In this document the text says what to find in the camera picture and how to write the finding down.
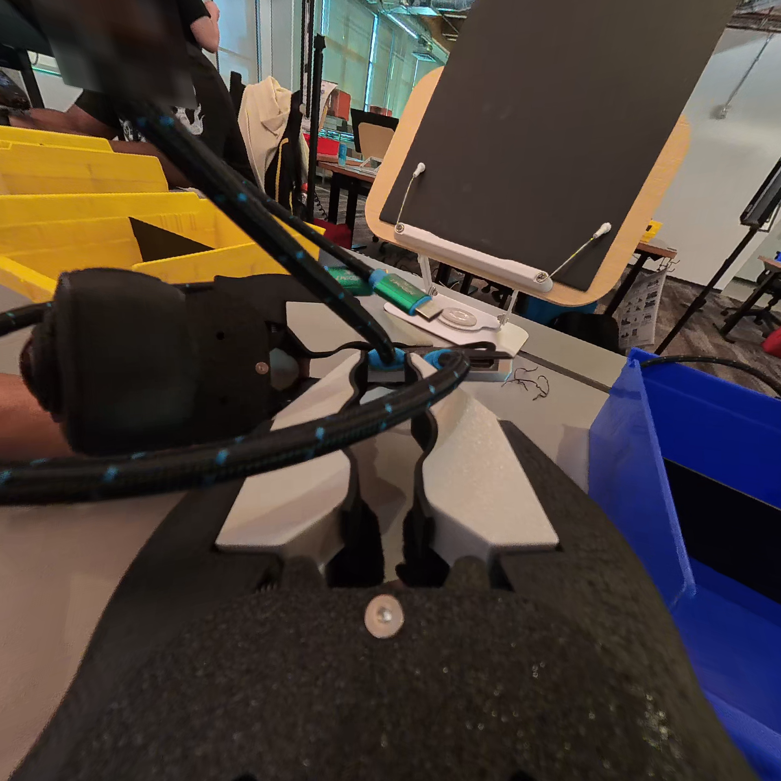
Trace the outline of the black silver video switch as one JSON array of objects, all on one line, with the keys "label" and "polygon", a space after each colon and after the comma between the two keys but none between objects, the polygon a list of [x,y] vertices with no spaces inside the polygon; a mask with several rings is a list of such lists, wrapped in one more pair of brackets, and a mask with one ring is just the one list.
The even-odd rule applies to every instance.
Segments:
[{"label": "black silver video switch", "polygon": [[[375,386],[403,386],[412,382],[405,368],[405,356],[415,355],[434,370],[444,368],[454,349],[451,347],[396,346],[395,362],[384,364],[375,350],[367,354],[367,380]],[[514,358],[487,347],[464,347],[462,352],[469,361],[469,380],[473,382],[505,381],[514,370]]]}]

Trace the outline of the black thread tangle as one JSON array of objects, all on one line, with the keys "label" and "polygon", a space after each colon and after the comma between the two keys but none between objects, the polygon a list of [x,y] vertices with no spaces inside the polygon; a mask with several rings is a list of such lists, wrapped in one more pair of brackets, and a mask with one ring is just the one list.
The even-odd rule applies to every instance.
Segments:
[{"label": "black thread tangle", "polygon": [[547,376],[540,373],[538,367],[518,367],[508,375],[505,385],[513,385],[522,388],[531,394],[532,401],[547,398],[550,394],[550,381]]}]

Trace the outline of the cream hooded jacket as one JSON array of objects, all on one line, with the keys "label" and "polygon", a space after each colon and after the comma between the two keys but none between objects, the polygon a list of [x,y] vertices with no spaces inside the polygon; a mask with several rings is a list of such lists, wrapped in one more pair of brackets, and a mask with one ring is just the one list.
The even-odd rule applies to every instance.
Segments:
[{"label": "cream hooded jacket", "polygon": [[244,89],[238,123],[258,187],[299,217],[309,163],[303,120],[301,92],[273,76]]}]

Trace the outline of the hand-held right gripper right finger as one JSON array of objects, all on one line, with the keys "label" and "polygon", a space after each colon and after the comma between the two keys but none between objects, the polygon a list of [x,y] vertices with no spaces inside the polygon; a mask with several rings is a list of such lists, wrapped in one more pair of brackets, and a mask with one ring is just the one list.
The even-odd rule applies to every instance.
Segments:
[{"label": "hand-held right gripper right finger", "polygon": [[504,554],[554,552],[556,533],[511,441],[517,428],[458,388],[411,422],[422,454],[397,576],[443,585],[457,561],[492,569]]}]

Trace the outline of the printed paper sheet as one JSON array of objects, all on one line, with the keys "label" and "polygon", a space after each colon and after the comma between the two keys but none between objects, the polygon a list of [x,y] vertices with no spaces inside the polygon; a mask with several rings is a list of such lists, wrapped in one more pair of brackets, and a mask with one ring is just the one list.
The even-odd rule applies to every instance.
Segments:
[{"label": "printed paper sheet", "polygon": [[666,270],[659,270],[637,278],[617,309],[615,319],[619,326],[619,349],[624,356],[635,347],[654,346],[667,277]]}]

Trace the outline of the black board on white stand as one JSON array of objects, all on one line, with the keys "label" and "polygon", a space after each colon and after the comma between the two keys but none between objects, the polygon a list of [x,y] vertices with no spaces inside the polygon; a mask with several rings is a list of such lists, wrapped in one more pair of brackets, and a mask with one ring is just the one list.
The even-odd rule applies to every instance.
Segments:
[{"label": "black board on white stand", "polygon": [[474,2],[366,201],[378,238],[564,310],[610,292],[737,2]]}]

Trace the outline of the blue plastic bin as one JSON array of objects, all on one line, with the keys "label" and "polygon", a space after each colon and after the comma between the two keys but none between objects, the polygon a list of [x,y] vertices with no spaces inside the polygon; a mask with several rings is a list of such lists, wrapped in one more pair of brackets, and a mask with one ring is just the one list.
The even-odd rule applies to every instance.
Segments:
[{"label": "blue plastic bin", "polygon": [[664,459],[780,511],[780,402],[632,349],[589,437],[589,494],[627,539],[700,687],[760,779],[780,777],[779,601],[690,558]]}]

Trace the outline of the grey desk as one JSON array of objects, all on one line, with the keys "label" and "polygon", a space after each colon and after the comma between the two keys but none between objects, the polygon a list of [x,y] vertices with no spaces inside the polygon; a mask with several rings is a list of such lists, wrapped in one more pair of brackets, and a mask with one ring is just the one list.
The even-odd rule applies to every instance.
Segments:
[{"label": "grey desk", "polygon": [[[500,382],[462,387],[587,492],[589,431],[624,359],[518,316],[511,323],[528,333],[515,368],[538,367],[549,396],[532,401]],[[2,779],[52,717],[123,575],[182,498],[2,508]]]}]

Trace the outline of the black tripod pole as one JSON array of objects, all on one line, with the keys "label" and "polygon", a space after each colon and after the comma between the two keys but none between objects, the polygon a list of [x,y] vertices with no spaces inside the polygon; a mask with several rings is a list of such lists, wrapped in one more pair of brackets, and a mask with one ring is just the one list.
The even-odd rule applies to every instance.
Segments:
[{"label": "black tripod pole", "polygon": [[301,4],[301,94],[305,118],[309,120],[308,172],[306,207],[304,220],[313,223],[316,200],[316,168],[320,129],[322,97],[323,59],[326,41],[316,29],[316,2]]}]

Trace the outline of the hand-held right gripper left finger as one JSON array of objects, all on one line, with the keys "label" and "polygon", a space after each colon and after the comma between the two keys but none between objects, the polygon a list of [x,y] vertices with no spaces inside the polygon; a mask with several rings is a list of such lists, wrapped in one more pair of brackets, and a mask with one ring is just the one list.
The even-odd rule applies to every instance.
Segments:
[{"label": "hand-held right gripper left finger", "polygon": [[[279,412],[272,432],[341,412],[362,396],[362,354],[350,354]],[[232,554],[308,557],[319,568],[344,547],[342,519],[360,506],[358,468],[349,451],[333,452],[249,477],[223,524],[216,548]]]}]

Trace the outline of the black light stand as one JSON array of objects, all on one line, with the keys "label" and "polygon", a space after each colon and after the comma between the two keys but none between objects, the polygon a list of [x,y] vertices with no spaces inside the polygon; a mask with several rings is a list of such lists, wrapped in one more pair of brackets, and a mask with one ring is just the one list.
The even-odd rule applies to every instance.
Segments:
[{"label": "black light stand", "polygon": [[708,295],[715,289],[718,282],[727,274],[741,254],[747,248],[754,236],[765,227],[771,216],[778,210],[780,203],[780,161],[772,168],[762,185],[748,202],[747,207],[740,216],[740,224],[747,229],[735,249],[722,262],[708,283],[700,290],[696,298],[692,300],[685,312],[677,320],[669,333],[654,349],[654,353],[660,356],[673,342],[680,331],[685,327],[691,317],[702,308],[708,299]]}]

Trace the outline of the person's left forearm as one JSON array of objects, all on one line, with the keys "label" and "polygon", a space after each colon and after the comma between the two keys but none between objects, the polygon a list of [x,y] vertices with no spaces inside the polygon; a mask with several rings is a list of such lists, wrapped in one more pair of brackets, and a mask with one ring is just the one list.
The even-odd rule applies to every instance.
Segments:
[{"label": "person's left forearm", "polygon": [[34,461],[72,455],[52,417],[20,376],[1,374],[1,461]]}]

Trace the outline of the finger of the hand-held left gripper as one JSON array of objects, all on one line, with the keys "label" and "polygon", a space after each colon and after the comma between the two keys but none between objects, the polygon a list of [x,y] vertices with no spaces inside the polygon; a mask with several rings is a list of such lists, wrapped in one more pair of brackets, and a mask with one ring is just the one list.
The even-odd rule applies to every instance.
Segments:
[{"label": "finger of the hand-held left gripper", "polygon": [[373,349],[367,337],[321,303],[286,302],[286,327],[290,338],[311,358],[328,358],[345,350]]}]

